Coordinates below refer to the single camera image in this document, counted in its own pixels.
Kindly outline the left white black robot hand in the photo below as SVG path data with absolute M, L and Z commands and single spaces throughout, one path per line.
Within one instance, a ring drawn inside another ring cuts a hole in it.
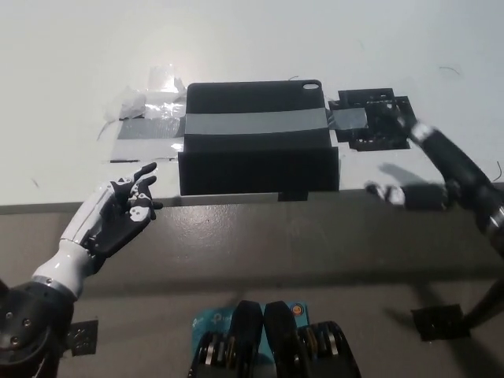
M 85 279 L 156 219 L 156 211 L 163 207 L 150 193 L 156 168 L 152 162 L 100 184 L 70 220 L 57 253 L 35 270 L 31 280 L 77 300 Z

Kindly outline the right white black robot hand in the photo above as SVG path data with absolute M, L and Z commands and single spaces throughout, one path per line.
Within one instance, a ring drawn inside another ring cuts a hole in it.
M 439 129 L 417 122 L 405 126 L 409 138 L 417 144 L 444 178 L 443 184 L 411 183 L 403 186 L 367 183 L 365 189 L 393 206 L 408 210 L 440 210 L 455 202 L 465 208 L 491 181 L 458 146 Z

